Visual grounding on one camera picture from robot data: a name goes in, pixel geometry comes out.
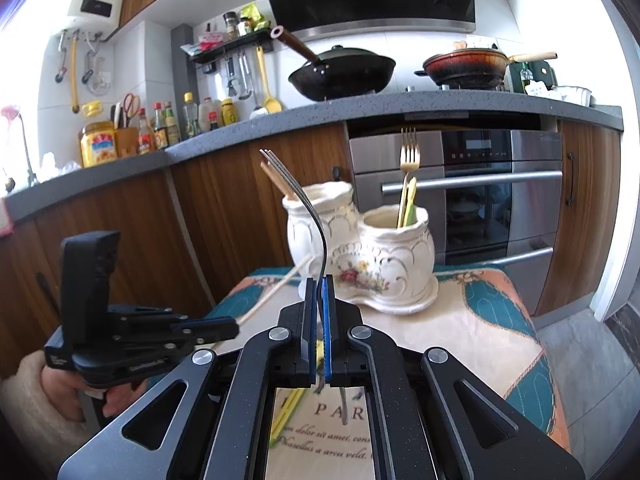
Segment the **person's left hand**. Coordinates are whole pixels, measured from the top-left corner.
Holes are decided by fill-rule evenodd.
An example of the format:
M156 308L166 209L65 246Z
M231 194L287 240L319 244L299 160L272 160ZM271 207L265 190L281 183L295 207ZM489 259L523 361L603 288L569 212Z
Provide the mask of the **person's left hand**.
M148 381L144 380L137 386L126 384L101 390L89 387L76 372L45 366L40 373L40 385L49 402L65 419L83 422L85 416L79 400L81 391L104 393L102 413L110 418L122 414L136 402L145 393Z

